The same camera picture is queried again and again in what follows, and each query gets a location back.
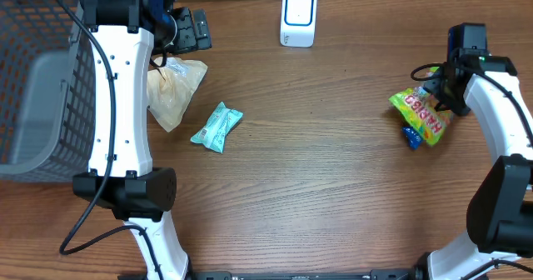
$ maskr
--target gray plastic bin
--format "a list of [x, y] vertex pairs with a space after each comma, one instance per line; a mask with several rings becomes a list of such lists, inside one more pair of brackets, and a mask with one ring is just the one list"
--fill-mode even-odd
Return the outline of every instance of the gray plastic bin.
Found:
[[94, 137], [91, 43], [54, 0], [0, 3], [0, 177], [71, 181]]

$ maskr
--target perforated bin side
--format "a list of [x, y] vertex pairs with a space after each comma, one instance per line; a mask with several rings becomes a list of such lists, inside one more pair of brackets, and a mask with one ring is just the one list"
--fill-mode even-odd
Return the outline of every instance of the perforated bin side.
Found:
[[[63, 1], [77, 10], [79, 18], [82, 16], [78, 0]], [[91, 43], [54, 0], [0, 0], [0, 3], [0, 24], [7, 29], [0, 33], [2, 41], [7, 42], [7, 47], [2, 44], [5, 50], [0, 48], [4, 52], [3, 56], [0, 54], [0, 174], [2, 178], [24, 182], [71, 181], [72, 175], [87, 170], [94, 138]], [[53, 87], [51, 96], [59, 98], [57, 110], [50, 117], [53, 125], [43, 137], [41, 132], [32, 131], [31, 125], [17, 120], [35, 109], [31, 107], [35, 106], [32, 100], [24, 99], [31, 95], [28, 91], [35, 85], [28, 81], [32, 76], [28, 74], [34, 64], [32, 60], [57, 50], [68, 50], [68, 57], [60, 67], [65, 73], [59, 93]], [[17, 135], [22, 132], [26, 135], [21, 141]], [[32, 148], [42, 151], [37, 156], [26, 156], [35, 152]], [[13, 154], [17, 155], [16, 162], [9, 158]]]

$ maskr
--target wooden tabletop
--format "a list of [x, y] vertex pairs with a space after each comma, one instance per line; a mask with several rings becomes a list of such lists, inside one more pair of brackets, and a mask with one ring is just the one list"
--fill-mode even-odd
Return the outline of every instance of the wooden tabletop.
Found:
[[[172, 216], [196, 270], [408, 268], [460, 234], [491, 168], [476, 118], [413, 152], [387, 101], [416, 86], [413, 68], [445, 60], [451, 26], [486, 23], [490, 50], [513, 60], [533, 106], [533, 0], [318, 0], [306, 49], [280, 46], [279, 1], [187, 6], [206, 9], [213, 49], [183, 58], [209, 71], [179, 128], [166, 133], [148, 114], [148, 134], [154, 166], [176, 170]], [[189, 143], [220, 101], [244, 112], [224, 154]], [[127, 232], [57, 253], [86, 206], [70, 184], [0, 182], [0, 278], [146, 271]], [[73, 244], [120, 224], [97, 208]]]

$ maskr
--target crumpled plastic bag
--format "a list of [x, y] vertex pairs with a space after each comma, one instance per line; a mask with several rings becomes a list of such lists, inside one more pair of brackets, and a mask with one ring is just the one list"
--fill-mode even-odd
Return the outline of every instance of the crumpled plastic bag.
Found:
[[[154, 60], [161, 64], [162, 58]], [[167, 59], [165, 67], [148, 72], [148, 108], [157, 122], [172, 131], [182, 122], [183, 113], [207, 72], [207, 65], [196, 60]]]
[[242, 112], [226, 108], [224, 102], [218, 104], [215, 111], [207, 119], [207, 124], [191, 137], [191, 142], [202, 143], [206, 148], [223, 153], [226, 135], [242, 118]]

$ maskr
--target white plastic bag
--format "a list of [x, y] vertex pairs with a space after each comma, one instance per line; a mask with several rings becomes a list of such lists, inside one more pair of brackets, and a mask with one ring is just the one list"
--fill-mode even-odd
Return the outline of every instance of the white plastic bag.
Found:
[[[154, 61], [161, 64], [162, 58]], [[207, 65], [201, 61], [170, 57], [165, 67], [148, 72], [149, 110], [167, 132], [182, 122], [183, 113], [206, 71]]]

